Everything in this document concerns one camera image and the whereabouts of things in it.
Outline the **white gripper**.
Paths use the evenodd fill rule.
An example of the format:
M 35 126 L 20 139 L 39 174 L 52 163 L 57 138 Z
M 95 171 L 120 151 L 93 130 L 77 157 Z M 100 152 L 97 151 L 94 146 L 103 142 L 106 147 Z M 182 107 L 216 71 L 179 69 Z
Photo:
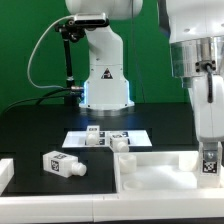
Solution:
M 206 76 L 194 77 L 188 89 L 194 112 L 196 137 L 203 144 L 203 159 L 217 160 L 217 144 L 208 142 L 224 141 L 224 79 L 212 77 L 213 102 L 208 102 L 208 80 Z

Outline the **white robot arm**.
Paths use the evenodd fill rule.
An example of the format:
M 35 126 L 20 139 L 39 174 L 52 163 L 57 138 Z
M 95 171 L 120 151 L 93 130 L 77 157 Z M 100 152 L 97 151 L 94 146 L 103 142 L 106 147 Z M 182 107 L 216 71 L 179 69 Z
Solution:
M 123 75 L 123 42 L 110 26 L 139 14 L 143 0 L 65 0 L 89 43 L 90 74 L 83 108 L 131 106 Z M 224 141 L 224 0 L 158 0 L 159 25 L 169 35 L 172 74 L 188 89 L 200 158 L 218 161 Z

